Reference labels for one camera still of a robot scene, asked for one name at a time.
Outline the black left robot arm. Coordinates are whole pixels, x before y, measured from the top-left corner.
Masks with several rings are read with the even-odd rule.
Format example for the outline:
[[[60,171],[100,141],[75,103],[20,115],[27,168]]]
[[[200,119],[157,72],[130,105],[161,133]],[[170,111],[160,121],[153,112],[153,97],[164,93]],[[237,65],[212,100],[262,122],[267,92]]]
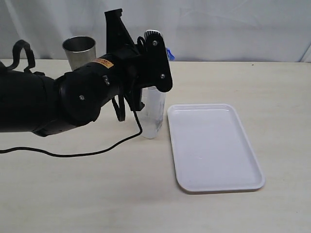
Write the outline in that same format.
[[[141,93],[154,86],[161,92],[172,89],[164,39],[146,31],[133,43],[118,33],[118,48],[64,73],[57,79],[32,72],[34,53],[24,40],[13,46],[13,63],[0,67],[0,130],[32,132],[46,137],[94,122],[101,108],[112,102],[119,121],[125,119],[125,103],[131,111],[144,104]]]

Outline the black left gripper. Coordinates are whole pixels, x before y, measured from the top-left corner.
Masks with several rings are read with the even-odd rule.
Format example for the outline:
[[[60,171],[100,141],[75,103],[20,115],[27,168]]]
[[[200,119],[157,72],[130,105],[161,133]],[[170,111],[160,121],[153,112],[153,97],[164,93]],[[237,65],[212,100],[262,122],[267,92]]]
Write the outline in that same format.
[[[158,31],[148,30],[136,43],[129,32],[122,31],[121,60],[125,69],[126,92],[155,86],[160,92],[173,87],[164,38]]]

